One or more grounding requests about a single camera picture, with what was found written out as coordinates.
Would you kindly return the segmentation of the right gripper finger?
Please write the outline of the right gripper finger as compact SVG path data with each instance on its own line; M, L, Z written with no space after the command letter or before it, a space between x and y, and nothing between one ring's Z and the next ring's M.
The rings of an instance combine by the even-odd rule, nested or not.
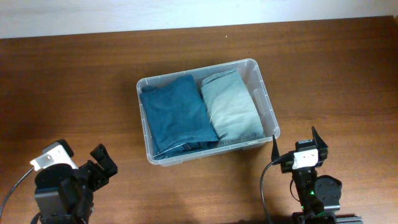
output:
M328 149L328 145L320 137L314 126L312 126L312 136L317 149Z
M271 152L271 161L278 162L280 158L279 149L277 146L276 137L272 136L272 152Z

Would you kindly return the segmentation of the light grey jeans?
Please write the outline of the light grey jeans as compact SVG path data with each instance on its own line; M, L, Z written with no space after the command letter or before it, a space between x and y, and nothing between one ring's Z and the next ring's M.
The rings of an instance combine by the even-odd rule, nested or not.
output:
M256 106L237 70L209 76L201 82L200 89L218 135L218 147L265 137Z

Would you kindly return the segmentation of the blue jeans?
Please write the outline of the blue jeans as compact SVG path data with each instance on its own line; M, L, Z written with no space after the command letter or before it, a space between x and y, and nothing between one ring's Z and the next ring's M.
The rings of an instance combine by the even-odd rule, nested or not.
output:
M146 86L139 97L155 144L154 159L209 149L218 142L191 75L162 87Z

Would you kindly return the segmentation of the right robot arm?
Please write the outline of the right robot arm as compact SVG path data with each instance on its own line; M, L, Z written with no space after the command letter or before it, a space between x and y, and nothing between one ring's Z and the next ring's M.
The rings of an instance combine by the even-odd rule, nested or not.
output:
M330 175L319 176L316 168L321 167L328 157L328 146L312 127L312 138L295 143L295 150L279 154L276 137L272 138L270 166L279 165L281 173L292 174L291 186L296 187L301 212L292 214L294 223L362 223L356 215L338 216L342 182Z

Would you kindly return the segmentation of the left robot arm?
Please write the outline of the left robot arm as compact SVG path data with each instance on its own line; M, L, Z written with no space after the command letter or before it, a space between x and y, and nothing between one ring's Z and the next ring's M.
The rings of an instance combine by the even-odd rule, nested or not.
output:
M88 223L94 210L93 193L118 173L103 144L90 152L95 162L88 160L77 167L73 155L66 140L59 139L30 162L38 172L35 201L40 212L34 223Z

